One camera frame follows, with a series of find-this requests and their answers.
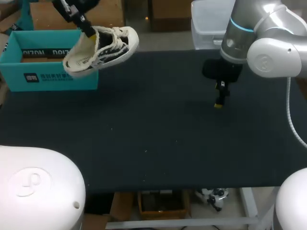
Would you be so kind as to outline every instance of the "table leg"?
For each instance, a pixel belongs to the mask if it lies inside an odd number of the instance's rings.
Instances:
[[[276,197],[280,187],[274,187],[272,192],[266,198],[265,205],[258,212],[258,223],[249,225],[248,230],[270,230],[273,222],[273,212]]]

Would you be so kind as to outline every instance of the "sneaker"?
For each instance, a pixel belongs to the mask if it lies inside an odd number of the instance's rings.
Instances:
[[[129,59],[139,45],[139,37],[131,27],[106,28],[93,26],[96,42],[84,33],[63,60],[65,71],[83,77]]]

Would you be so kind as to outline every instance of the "white container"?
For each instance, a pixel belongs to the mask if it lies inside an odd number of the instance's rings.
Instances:
[[[195,49],[219,49],[236,0],[196,0],[191,4]]]

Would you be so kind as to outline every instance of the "storage bin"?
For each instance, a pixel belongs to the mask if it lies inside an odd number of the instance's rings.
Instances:
[[[0,58],[1,73],[12,92],[95,90],[98,71],[74,79],[62,60],[79,40],[79,30],[13,31]]]
[[[219,49],[235,0],[196,0],[191,4],[195,49]]]

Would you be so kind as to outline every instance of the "white rubber sole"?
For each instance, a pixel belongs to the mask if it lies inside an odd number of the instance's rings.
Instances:
[[[122,29],[128,30],[129,35],[128,35],[128,40],[129,40],[129,51],[125,54],[123,54],[122,56],[107,62],[107,63],[102,63],[100,65],[95,66],[95,68],[91,68],[91,69],[86,69],[84,71],[79,71],[79,72],[73,72],[70,70],[66,70],[66,72],[71,75],[72,77],[75,78],[80,78],[80,77],[85,77],[87,75],[90,75],[91,73],[94,73],[100,69],[105,69],[114,65],[117,65],[119,63],[125,62],[126,60],[128,60],[137,50],[138,46],[139,46],[139,36],[136,33],[136,31],[134,29],[132,29],[131,27],[122,27]]]

